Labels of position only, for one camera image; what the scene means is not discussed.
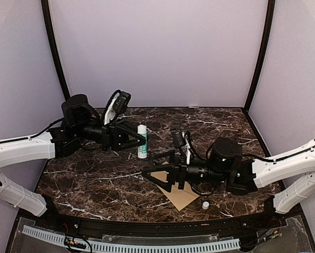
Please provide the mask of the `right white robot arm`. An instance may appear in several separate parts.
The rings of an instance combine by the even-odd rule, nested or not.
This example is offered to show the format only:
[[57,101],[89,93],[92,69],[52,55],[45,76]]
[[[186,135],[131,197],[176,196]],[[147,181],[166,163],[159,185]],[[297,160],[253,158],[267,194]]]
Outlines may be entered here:
[[178,184],[210,183],[226,185],[226,191],[244,196],[274,182],[299,175],[292,185],[266,201],[268,209],[258,216],[258,225],[270,228],[278,214],[288,213],[295,205],[315,191],[315,137],[308,143],[288,152],[268,158],[244,154],[242,146],[230,138],[217,138],[201,159],[195,152],[188,134],[172,130],[176,147],[186,147],[187,154],[174,151],[160,154],[168,157],[167,164],[144,169],[142,176],[167,192]]

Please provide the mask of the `white glue bottle cap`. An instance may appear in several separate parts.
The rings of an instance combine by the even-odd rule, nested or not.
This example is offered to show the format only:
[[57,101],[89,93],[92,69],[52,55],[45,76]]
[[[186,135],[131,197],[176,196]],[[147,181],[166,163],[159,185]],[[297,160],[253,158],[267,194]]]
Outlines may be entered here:
[[204,201],[203,204],[202,204],[202,208],[204,210],[207,210],[209,208],[209,202],[208,201]]

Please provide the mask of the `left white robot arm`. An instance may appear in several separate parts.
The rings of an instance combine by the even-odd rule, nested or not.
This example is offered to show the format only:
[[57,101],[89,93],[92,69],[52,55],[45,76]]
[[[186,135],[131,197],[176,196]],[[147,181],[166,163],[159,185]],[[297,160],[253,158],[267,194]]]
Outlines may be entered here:
[[[34,135],[0,140],[0,169],[13,164],[64,158],[82,148],[83,141],[92,141],[103,151],[121,151],[146,144],[138,127],[118,118],[125,113],[131,95],[115,91],[103,114],[99,114],[85,94],[76,94],[61,105],[63,117]],[[52,200],[31,192],[0,172],[0,199],[15,208],[26,210],[52,230],[63,225]]]

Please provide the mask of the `small white-capped glue bottle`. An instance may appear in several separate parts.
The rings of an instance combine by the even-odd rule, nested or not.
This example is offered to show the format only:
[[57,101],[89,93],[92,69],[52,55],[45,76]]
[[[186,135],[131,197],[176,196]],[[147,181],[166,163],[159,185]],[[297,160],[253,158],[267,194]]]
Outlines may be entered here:
[[138,147],[138,158],[146,159],[147,153],[147,126],[140,124],[137,127],[137,133],[140,135],[140,146]]

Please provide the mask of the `brown kraft envelope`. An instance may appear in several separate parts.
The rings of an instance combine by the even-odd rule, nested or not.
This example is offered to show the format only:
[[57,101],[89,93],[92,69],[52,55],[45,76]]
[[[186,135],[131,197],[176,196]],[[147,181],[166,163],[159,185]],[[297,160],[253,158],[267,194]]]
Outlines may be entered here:
[[160,191],[168,198],[168,200],[175,206],[178,211],[187,207],[190,203],[196,200],[199,195],[194,193],[188,182],[185,182],[184,189],[178,189],[178,183],[172,185],[171,192],[167,192],[160,186]]

